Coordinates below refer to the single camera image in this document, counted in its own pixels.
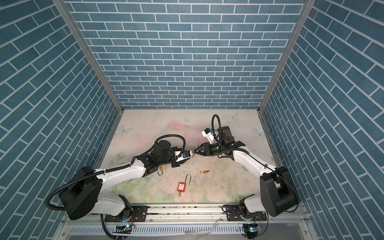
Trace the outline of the red safety padlock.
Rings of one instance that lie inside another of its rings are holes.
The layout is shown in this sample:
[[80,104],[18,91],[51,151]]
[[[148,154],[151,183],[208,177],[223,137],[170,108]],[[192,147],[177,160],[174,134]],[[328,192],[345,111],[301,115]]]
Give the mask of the red safety padlock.
[[187,184],[191,184],[192,176],[190,174],[186,175],[184,182],[179,182],[177,192],[179,193],[179,197],[182,195],[182,193],[185,192]]

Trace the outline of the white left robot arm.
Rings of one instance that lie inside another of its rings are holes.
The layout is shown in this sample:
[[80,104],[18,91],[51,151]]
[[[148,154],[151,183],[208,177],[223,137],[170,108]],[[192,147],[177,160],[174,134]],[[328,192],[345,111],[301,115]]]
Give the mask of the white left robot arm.
[[144,154],[133,157],[130,163],[101,169],[99,175],[89,166],[81,168],[70,180],[71,186],[61,190],[59,197],[70,220],[78,220],[88,214],[103,214],[128,222],[133,215],[128,199],[123,195],[111,197],[102,192],[122,182],[151,175],[161,165],[178,167],[193,156],[192,151],[172,147],[170,142],[160,140]]

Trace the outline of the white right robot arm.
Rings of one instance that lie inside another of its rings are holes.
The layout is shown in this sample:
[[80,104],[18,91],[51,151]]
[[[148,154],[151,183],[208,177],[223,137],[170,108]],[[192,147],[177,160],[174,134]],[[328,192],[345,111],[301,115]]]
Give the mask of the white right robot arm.
[[243,142],[235,141],[227,126],[220,127],[218,134],[215,134],[213,129],[206,128],[202,135],[208,142],[196,148],[196,154],[230,158],[259,179],[260,193],[240,201],[239,209],[243,217],[257,212],[266,212],[276,217],[283,212],[289,212],[291,208],[297,209],[300,201],[287,168],[278,168],[263,161]]

